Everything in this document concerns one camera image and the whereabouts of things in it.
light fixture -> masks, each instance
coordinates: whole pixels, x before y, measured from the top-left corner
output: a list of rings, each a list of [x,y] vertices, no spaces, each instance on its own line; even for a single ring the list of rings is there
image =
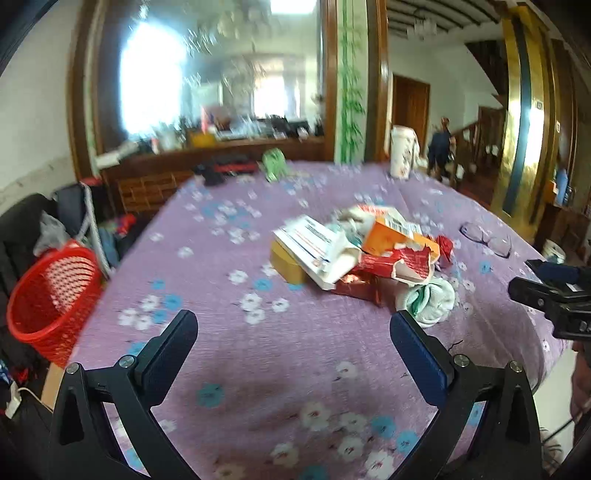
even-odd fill
[[[308,15],[315,7],[316,0],[271,0],[273,15]]]
[[[409,37],[420,38],[426,38],[437,35],[437,24],[429,18],[425,18],[421,21],[417,20],[414,23],[414,27],[407,28],[407,35]]]

table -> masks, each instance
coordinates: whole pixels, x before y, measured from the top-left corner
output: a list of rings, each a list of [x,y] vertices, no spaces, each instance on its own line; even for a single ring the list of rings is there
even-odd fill
[[[449,318],[428,330],[480,365],[525,366],[535,388],[567,342],[543,315],[513,303],[508,281],[532,277],[540,258],[495,215],[422,174],[392,180],[383,166],[297,162],[308,176],[267,183],[240,177],[206,189],[189,180],[122,262],[72,359],[86,369],[138,353],[181,309],[199,337],[167,398],[152,411],[203,480],[387,479],[436,409],[422,399],[394,349],[386,308],[287,284],[268,262],[272,230],[302,213],[328,220],[356,202],[395,206],[424,233],[454,241],[438,275],[457,291]],[[479,222],[508,235],[509,259],[460,232]],[[482,405],[455,455],[466,451]],[[142,469],[114,409],[129,463]]]

red plastic basket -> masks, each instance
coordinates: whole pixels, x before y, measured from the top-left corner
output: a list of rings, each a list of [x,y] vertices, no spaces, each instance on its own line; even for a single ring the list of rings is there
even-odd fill
[[[66,246],[40,259],[20,279],[8,302],[8,328],[17,340],[64,368],[100,291],[94,253]]]

white cloth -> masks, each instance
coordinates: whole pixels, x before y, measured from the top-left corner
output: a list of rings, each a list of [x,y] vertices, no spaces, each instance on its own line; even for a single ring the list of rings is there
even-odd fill
[[[411,314],[414,310],[414,319],[422,328],[429,328],[446,320],[455,300],[456,292],[452,285],[442,278],[433,278],[427,285],[415,287],[401,283],[396,291],[396,309],[408,310]]]

trash pile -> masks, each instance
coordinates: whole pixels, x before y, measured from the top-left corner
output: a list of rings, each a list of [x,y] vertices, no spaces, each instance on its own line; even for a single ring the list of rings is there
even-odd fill
[[[383,305],[382,280],[394,281],[397,309],[423,328],[443,321],[455,292],[433,278],[438,263],[451,261],[453,243],[423,235],[394,207],[355,205],[322,224],[303,215],[274,232],[271,264],[291,284],[310,277],[322,290]]]

